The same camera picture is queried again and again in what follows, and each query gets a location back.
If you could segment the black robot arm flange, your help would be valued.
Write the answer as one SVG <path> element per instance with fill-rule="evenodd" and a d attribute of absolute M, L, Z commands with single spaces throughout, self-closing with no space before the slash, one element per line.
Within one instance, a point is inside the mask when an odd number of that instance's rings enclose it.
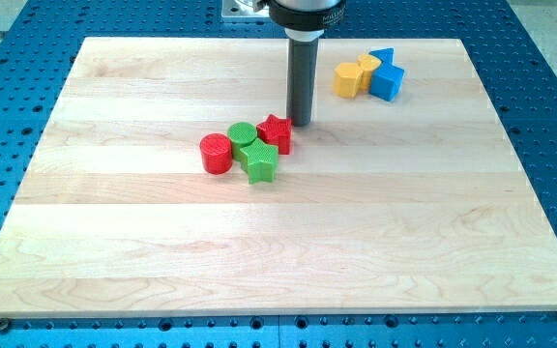
<path fill-rule="evenodd" d="M 328 29 L 341 22 L 346 0 L 252 0 L 255 12 L 268 8 L 270 19 L 279 26 L 297 31 Z"/>

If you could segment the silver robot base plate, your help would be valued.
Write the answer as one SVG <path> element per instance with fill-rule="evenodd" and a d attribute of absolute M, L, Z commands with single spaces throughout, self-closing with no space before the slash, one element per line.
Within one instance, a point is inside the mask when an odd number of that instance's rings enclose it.
<path fill-rule="evenodd" d="M 267 8 L 255 12 L 250 0 L 220 0 L 220 12 L 223 18 L 229 19 L 265 19 L 269 17 Z"/>

